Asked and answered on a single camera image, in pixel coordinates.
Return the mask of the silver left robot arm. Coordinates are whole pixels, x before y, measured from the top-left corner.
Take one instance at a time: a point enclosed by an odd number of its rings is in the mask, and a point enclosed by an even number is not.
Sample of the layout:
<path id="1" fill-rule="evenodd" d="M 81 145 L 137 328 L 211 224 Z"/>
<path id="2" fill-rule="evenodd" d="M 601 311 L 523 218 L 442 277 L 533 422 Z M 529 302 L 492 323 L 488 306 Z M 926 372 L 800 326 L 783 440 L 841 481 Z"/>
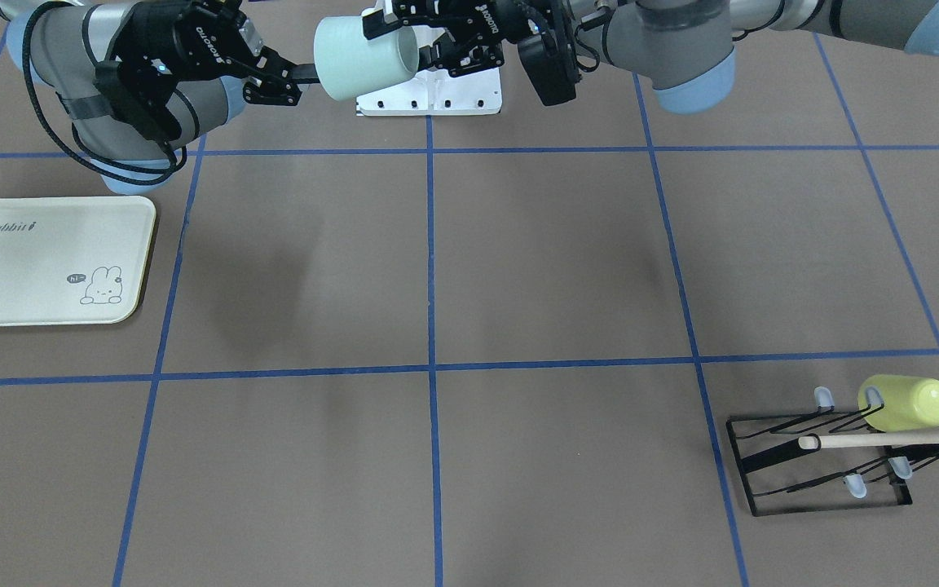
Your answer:
<path id="1" fill-rule="evenodd" d="M 505 63 L 504 43 L 544 105 L 569 103 L 585 72 L 610 66 L 651 82 L 664 111 L 707 111 L 730 93 L 738 42 L 809 31 L 907 55 L 939 56 L 939 1 L 380 1 L 368 40 L 414 26 L 440 36 L 420 70 L 463 77 Z"/>

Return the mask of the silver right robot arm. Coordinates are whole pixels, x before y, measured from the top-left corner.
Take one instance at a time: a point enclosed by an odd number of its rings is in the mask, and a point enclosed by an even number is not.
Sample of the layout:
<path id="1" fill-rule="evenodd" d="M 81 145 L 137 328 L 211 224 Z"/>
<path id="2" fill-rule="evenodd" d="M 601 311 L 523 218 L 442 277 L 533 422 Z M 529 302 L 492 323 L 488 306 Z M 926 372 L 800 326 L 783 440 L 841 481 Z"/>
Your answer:
<path id="1" fill-rule="evenodd" d="M 297 105 L 318 82 L 239 1 L 0 1 L 0 18 L 42 129 L 123 196 L 168 182 L 246 104 Z"/>

